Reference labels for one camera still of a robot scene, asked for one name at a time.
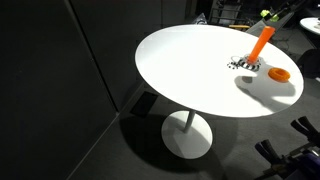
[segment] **table pedestal base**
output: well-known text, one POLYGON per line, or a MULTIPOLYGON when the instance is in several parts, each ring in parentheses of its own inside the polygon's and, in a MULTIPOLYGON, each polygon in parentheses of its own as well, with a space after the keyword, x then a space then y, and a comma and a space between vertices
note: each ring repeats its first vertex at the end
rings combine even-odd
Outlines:
POLYGON ((173 154, 185 159, 195 159, 210 149, 212 132, 208 123, 197 114, 191 127, 185 132, 188 115, 188 111, 170 114, 162 125, 162 139, 173 154))

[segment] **orange disc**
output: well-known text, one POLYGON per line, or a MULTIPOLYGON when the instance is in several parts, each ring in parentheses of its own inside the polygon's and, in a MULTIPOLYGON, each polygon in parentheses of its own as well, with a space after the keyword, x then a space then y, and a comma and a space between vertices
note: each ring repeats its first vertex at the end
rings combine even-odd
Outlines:
POLYGON ((290 73, 281 68, 270 68, 268 72, 269 77, 279 82, 287 82, 290 78, 290 73))

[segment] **white round table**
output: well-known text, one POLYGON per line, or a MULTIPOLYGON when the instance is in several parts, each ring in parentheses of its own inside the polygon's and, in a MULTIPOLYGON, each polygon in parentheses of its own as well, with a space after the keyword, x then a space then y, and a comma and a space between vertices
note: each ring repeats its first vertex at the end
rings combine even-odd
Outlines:
POLYGON ((226 117, 258 117, 284 110, 303 91, 295 63, 267 43, 260 70, 230 65, 251 53, 258 38, 210 25, 181 25, 146 37, 136 50, 136 66, 144 80, 163 96, 190 108, 169 115, 162 126, 168 149, 186 159, 198 158, 211 147, 212 132, 196 111, 226 117), (280 67, 291 74, 286 83, 269 78, 280 67))
POLYGON ((300 20, 300 25, 303 28, 317 35, 320 35, 319 24, 320 24, 320 21, 318 20, 318 18, 315 18, 315 17, 309 17, 309 18, 304 18, 300 20))

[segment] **gray floor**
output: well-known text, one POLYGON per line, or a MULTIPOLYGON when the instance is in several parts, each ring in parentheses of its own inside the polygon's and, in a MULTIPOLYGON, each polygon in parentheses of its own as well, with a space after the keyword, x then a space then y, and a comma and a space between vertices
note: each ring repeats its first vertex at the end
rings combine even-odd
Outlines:
MULTIPOLYGON (((293 60, 313 48, 299 28, 282 30, 274 39, 293 60)), ((292 120, 304 115, 320 130, 320 83, 305 79, 298 102, 271 116, 238 119, 200 113, 212 129, 212 148, 201 158, 184 160, 166 149, 160 129, 166 116, 186 108, 159 96, 146 118, 136 117, 129 112, 144 91, 157 94, 147 84, 142 85, 71 180, 253 179, 269 168, 254 149, 255 143, 269 139, 279 154, 305 144, 306 138, 290 126, 292 120)))

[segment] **table stem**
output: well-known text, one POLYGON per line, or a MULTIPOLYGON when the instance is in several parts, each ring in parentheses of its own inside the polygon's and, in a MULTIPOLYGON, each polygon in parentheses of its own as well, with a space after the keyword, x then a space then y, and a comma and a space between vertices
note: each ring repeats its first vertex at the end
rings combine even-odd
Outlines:
POLYGON ((189 132, 195 114, 196 114, 195 110, 193 110, 193 109, 189 110, 189 115, 188 115, 188 119, 186 122, 186 126, 184 127, 184 130, 183 130, 184 133, 189 132))

